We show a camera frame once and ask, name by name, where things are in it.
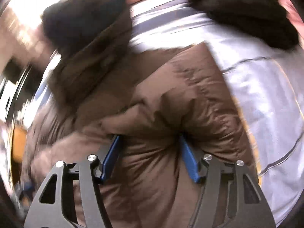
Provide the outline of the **black jacket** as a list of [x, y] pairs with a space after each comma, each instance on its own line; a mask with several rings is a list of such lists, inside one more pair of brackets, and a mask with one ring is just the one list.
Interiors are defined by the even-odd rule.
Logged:
[[272, 48], [289, 50], [299, 43], [298, 32], [279, 0], [188, 1], [210, 19], [259, 38]]

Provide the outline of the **white blue striped bed sheet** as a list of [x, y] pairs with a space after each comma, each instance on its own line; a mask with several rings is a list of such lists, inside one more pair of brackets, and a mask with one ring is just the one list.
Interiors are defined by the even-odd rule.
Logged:
[[[191, 180], [200, 192], [186, 227], [303, 227], [300, 45], [289, 50], [272, 48], [210, 19], [188, 0], [126, 1], [133, 52], [207, 46], [237, 108], [255, 160], [256, 177], [242, 160], [221, 161], [181, 136], [180, 156], [183, 137], [204, 152], [207, 164], [202, 183]], [[97, 182], [96, 153], [74, 163], [56, 162], [38, 188], [25, 183], [36, 193], [26, 227], [114, 227], [100, 191], [113, 172], [104, 184]]]

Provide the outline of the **brown puffer jacket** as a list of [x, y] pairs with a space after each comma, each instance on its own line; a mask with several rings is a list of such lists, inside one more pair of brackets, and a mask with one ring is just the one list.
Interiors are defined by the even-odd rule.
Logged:
[[114, 227], [186, 227], [200, 193], [180, 156], [181, 136], [219, 160], [251, 146], [221, 71], [204, 43], [133, 52], [126, 0], [66, 0], [42, 14], [61, 60], [51, 100], [27, 132], [21, 182], [38, 188], [58, 161], [74, 163], [124, 135], [113, 176], [100, 187]]

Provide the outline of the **wooden nightstand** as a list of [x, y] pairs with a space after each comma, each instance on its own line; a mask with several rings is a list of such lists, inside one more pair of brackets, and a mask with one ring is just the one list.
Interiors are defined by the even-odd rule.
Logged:
[[14, 126], [12, 130], [12, 159], [21, 164], [23, 160], [27, 131], [20, 126]]

